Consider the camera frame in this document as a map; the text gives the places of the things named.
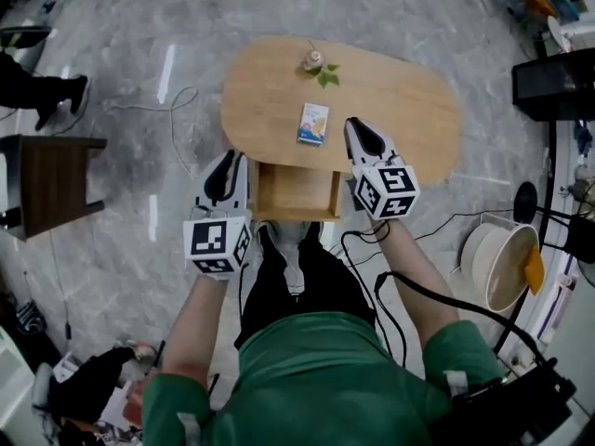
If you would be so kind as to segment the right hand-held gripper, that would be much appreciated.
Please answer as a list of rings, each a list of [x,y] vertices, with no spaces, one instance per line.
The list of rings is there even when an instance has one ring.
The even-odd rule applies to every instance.
[[[398,155],[394,141],[371,122],[349,117],[344,125],[348,157],[354,166],[348,181],[356,211],[373,220],[408,216],[420,188],[412,165]],[[383,159],[369,163],[369,159]]]

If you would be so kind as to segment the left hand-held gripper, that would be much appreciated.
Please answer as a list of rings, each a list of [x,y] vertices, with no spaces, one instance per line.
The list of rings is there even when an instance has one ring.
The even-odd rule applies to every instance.
[[[245,208],[209,208],[223,202],[247,205],[248,163],[243,152],[225,151],[198,177],[196,205],[183,222],[184,255],[216,280],[239,275],[252,241],[252,214]]]

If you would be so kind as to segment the small colourful card box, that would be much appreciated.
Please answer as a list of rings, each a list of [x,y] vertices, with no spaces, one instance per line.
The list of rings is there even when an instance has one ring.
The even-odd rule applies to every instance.
[[[297,130],[297,141],[320,146],[324,143],[329,108],[305,103]]]

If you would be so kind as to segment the wooden drawer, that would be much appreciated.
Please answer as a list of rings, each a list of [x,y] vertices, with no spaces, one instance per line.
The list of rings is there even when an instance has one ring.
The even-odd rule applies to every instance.
[[[255,220],[335,222],[342,182],[337,171],[252,161],[248,205]]]

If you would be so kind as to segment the person's left forearm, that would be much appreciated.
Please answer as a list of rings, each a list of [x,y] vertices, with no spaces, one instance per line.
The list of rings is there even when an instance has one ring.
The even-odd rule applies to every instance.
[[[165,342],[164,374],[188,377],[208,388],[208,372],[229,282],[198,275]]]

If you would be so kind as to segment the oval wooden coffee table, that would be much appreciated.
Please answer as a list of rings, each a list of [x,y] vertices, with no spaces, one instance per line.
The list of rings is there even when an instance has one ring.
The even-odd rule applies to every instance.
[[[226,71],[220,120],[234,148],[265,164],[348,173],[343,127],[356,116],[394,141],[423,186],[456,166],[462,126],[454,90],[435,71],[355,46],[312,40],[339,64],[340,87],[322,89],[296,76],[309,49],[304,37],[264,36],[244,47]],[[329,108],[324,143],[298,142],[305,103]]]

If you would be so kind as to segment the small plant in vase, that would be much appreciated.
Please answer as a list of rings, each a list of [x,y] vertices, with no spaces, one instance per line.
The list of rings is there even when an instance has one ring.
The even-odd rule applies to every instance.
[[[312,40],[308,40],[308,44],[308,51],[295,68],[296,76],[306,80],[315,80],[322,89],[330,85],[340,87],[338,70],[341,66],[328,62]]]

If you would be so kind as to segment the person's black trousers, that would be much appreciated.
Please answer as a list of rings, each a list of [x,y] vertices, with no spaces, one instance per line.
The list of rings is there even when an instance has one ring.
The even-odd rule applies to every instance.
[[[286,263],[267,229],[261,228],[256,239],[262,261],[245,301],[241,331],[234,342],[236,348],[274,322],[298,314],[341,312],[375,324],[375,312],[369,307],[354,274],[320,242],[308,243],[303,238],[298,245],[298,266],[303,274],[304,290],[293,297],[284,276]]]

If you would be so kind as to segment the black standing fan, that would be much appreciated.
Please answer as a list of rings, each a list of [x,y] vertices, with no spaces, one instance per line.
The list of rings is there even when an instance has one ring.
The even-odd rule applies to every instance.
[[[529,224],[536,214],[540,214],[544,221],[552,220],[566,228],[564,245],[551,243],[543,243],[543,245],[564,251],[585,264],[595,264],[595,221],[580,214],[568,215],[538,206],[536,187],[529,181],[523,182],[517,190],[512,213],[513,220],[520,224]]]

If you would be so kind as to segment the dark wooden side table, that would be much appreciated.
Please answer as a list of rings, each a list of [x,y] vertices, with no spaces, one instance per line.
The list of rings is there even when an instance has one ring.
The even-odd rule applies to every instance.
[[[0,230],[23,242],[105,208],[87,200],[87,168],[105,138],[0,138]]]

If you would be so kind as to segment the beige round basket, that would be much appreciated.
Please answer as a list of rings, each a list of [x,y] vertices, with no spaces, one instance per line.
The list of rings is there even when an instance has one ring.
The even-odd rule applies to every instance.
[[[479,224],[465,241],[461,273],[480,296],[481,305],[495,313],[513,306],[528,287],[525,267],[539,251],[536,229],[521,224],[506,229],[494,223]]]

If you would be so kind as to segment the black box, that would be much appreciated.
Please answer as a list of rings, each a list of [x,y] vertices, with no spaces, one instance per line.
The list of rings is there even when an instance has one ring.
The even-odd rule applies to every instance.
[[[537,122],[595,121],[595,47],[515,65],[512,103]]]

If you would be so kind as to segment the orange cloth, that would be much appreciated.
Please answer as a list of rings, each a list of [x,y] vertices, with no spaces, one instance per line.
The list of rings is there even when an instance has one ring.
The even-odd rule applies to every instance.
[[[523,271],[532,295],[538,295],[545,279],[545,268],[541,253],[536,245],[532,247]]]

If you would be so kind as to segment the person's green shirt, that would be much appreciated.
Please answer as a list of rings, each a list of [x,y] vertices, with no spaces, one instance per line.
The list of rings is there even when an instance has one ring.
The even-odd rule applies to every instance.
[[[431,446],[430,426],[451,408],[446,376],[472,387],[500,377],[471,321],[424,347],[425,373],[398,365],[364,321],[343,313],[277,321],[240,348],[227,403],[210,408],[196,381],[158,374],[142,397],[143,446]]]

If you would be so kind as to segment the black jacket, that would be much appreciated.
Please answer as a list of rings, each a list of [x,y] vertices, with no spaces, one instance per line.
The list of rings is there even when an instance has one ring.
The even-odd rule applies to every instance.
[[[154,347],[127,341],[93,356],[83,363],[67,380],[50,385],[49,411],[55,422],[63,418],[87,424],[98,422],[114,389],[125,363],[152,362],[156,356]]]

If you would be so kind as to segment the black waist pack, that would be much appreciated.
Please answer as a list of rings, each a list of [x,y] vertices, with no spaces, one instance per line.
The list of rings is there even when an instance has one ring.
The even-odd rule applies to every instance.
[[[572,415],[576,387],[557,364],[550,358],[513,381],[455,398],[440,438],[448,446],[537,446]]]

